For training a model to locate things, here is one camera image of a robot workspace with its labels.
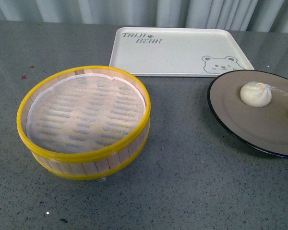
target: tray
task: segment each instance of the tray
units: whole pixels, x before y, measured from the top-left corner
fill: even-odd
[[[250,81],[265,83],[271,102],[251,107],[240,98]],[[269,154],[288,158],[288,79],[275,74],[238,70],[215,78],[208,89],[208,104],[218,122],[242,142]]]
[[[136,76],[166,77],[254,69],[229,32],[186,28],[120,28],[109,65]]]

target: steamer basket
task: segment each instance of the steamer basket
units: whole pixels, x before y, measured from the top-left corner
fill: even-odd
[[[89,152],[65,153],[47,150],[31,141],[26,125],[30,108],[36,98],[54,84],[77,75],[93,73],[113,79],[123,79],[134,86],[144,100],[145,111],[139,124],[124,138],[115,143]],[[84,66],[68,69],[43,80],[21,102],[17,112],[17,130],[24,144],[35,159],[53,174],[73,180],[91,180],[109,176],[130,164],[141,152],[148,138],[151,103],[144,85],[133,75],[117,68]]]

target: bear face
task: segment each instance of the bear face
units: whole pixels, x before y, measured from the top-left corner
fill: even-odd
[[[238,60],[231,56],[225,58],[203,56],[202,60],[205,62],[204,70],[207,73],[222,74],[237,69],[244,69],[238,64]]]

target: plastic tray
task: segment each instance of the plastic tray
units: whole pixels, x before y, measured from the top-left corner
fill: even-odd
[[[231,34],[215,29],[139,28],[117,30],[110,66],[136,76],[216,77],[254,70]]]

